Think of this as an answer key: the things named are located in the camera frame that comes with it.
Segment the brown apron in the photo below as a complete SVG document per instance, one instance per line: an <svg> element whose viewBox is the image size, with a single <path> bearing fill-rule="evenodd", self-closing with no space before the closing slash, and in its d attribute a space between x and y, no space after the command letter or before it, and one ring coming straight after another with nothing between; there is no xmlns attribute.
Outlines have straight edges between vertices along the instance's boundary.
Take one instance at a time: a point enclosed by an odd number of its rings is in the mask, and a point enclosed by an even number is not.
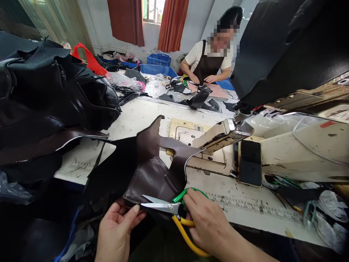
<svg viewBox="0 0 349 262"><path fill-rule="evenodd" d="M204 79L210 75L216 75L221 67L224 57L208 57L205 55L206 40L203 40L202 55L193 74L199 78L200 85L203 85Z"/></svg>

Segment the hand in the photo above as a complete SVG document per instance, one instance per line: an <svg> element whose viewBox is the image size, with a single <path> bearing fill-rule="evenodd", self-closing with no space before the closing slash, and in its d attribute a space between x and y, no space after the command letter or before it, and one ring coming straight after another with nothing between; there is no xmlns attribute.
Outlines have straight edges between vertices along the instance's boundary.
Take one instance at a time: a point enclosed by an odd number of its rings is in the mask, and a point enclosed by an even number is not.
<svg viewBox="0 0 349 262"><path fill-rule="evenodd" d="M195 244L224 261L232 243L240 241L241 235L229 224L222 208L199 191L190 188L183 199L190 212L187 219L191 216L195 223L189 229Z"/></svg>
<svg viewBox="0 0 349 262"><path fill-rule="evenodd" d="M99 225L95 262L126 262L130 255L131 230L146 213L135 205L126 214L124 200L113 203Z"/></svg>
<svg viewBox="0 0 349 262"><path fill-rule="evenodd" d="M206 83L213 83L217 81L217 75L210 75L204 79Z"/></svg>
<svg viewBox="0 0 349 262"><path fill-rule="evenodd" d="M199 78L196 75L190 76L190 80L192 80L195 84L200 84Z"/></svg>

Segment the white t-shirt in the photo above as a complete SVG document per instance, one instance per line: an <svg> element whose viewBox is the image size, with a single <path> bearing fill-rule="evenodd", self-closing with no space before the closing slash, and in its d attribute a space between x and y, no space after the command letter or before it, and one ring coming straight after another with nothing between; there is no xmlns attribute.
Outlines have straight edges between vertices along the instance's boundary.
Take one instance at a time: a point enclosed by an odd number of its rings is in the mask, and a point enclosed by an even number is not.
<svg viewBox="0 0 349 262"><path fill-rule="evenodd" d="M190 65L190 71L194 72L195 68L197 67L200 58L202 56L202 49L204 46L204 42L200 41L198 43L196 43L194 45L194 47L192 48L192 50L190 50L189 54L187 54L187 56L185 57L185 61L188 63L188 65ZM206 41L206 46L205 46L205 55L207 56L224 56L224 54L222 53L214 53L208 54L208 50L211 50L210 45L208 44L208 42ZM228 67L232 66L232 58L233 58L233 47L231 46L229 50L227 50L227 55L224 57L222 65L221 65L221 70L226 69Z"/></svg>

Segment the window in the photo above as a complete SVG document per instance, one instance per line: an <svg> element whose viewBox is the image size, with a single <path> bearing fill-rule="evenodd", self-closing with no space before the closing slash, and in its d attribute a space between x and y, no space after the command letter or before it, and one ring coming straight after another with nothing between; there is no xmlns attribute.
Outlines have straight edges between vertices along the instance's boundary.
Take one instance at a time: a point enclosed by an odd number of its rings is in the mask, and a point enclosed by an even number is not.
<svg viewBox="0 0 349 262"><path fill-rule="evenodd" d="M166 0L143 0L143 21L161 24Z"/></svg>

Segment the yellow scissor handle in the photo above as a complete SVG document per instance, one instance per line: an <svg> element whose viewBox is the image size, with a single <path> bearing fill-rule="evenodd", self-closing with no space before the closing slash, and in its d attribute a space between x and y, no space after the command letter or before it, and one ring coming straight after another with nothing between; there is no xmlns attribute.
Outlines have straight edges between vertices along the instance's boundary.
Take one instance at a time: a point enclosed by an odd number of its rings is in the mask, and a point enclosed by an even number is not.
<svg viewBox="0 0 349 262"><path fill-rule="evenodd" d="M191 250L194 251L194 253L196 253L197 255L201 256L201 257L209 257L210 255L203 251L202 249L198 248L197 246L195 246L193 244L193 242L191 242L191 240L189 239L188 235L186 234L181 222L178 220L178 218L174 215L172 216L172 219L174 221L174 223L176 224L176 226L178 227L180 233L182 234L185 242L187 243L187 245L190 247ZM189 221L189 220L186 220L186 219L182 219L182 223L187 223L187 222L184 222L184 221Z"/></svg>
<svg viewBox="0 0 349 262"><path fill-rule="evenodd" d="M181 218L180 223L188 227L195 227L194 221Z"/></svg>

